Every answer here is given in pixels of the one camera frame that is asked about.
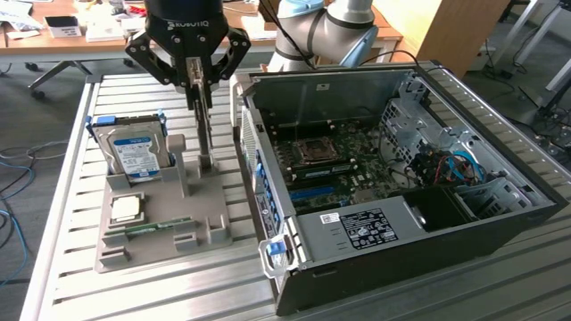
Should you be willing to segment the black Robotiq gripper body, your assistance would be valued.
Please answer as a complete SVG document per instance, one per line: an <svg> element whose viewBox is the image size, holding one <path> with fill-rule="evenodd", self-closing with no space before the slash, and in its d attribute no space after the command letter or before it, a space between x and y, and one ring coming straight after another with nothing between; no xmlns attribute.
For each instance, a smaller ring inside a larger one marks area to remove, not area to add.
<svg viewBox="0 0 571 321"><path fill-rule="evenodd" d="M155 54L146 57L146 69L163 84L210 93L220 80L223 63L211 55L228 34L222 1L146 1L144 39L154 41L174 58L168 65Z"/></svg>

